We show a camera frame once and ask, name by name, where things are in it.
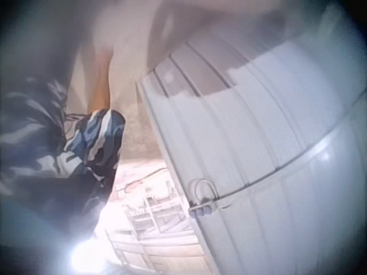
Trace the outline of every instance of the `blue camouflage fabric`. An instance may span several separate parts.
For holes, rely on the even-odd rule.
[[[2,87],[0,192],[65,235],[87,237],[112,191],[125,120],[94,111],[67,140],[66,99],[51,77]]]

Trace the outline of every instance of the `person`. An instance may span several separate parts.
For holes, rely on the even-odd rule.
[[[95,61],[88,113],[66,138],[67,89],[82,36],[68,17],[74,6],[61,9],[64,2],[52,2],[56,8],[49,9],[45,3],[42,16],[32,14],[34,20],[19,27],[23,32],[2,41],[0,262],[7,266],[13,261],[35,267],[56,247],[69,249],[93,234],[113,188],[126,123],[110,108],[113,50],[105,47]],[[59,11],[67,16],[50,21]],[[25,260],[40,247],[37,260]]]

